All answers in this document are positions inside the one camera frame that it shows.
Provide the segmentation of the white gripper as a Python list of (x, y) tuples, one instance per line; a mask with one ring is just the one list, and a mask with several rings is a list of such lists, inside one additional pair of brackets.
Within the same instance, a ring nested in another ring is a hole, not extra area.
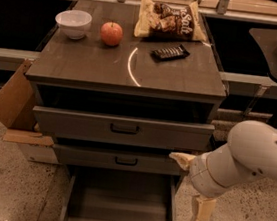
[(215, 198), (220, 197), (227, 190), (217, 184), (211, 176), (207, 166), (208, 156), (209, 152), (196, 157), (184, 152), (169, 154), (169, 157), (174, 159), (182, 170), (190, 169), (189, 176), (192, 185), (200, 193), (192, 197), (192, 219), (190, 221), (209, 221), (216, 206), (217, 199)]

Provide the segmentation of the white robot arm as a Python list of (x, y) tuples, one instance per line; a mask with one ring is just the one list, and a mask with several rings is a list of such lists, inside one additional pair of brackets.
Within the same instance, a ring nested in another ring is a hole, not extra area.
[(169, 157), (186, 171), (194, 189), (191, 221), (209, 221), (216, 199), (238, 184), (262, 178), (277, 181), (277, 128), (260, 121), (232, 127), (226, 143), (204, 154), (173, 152)]

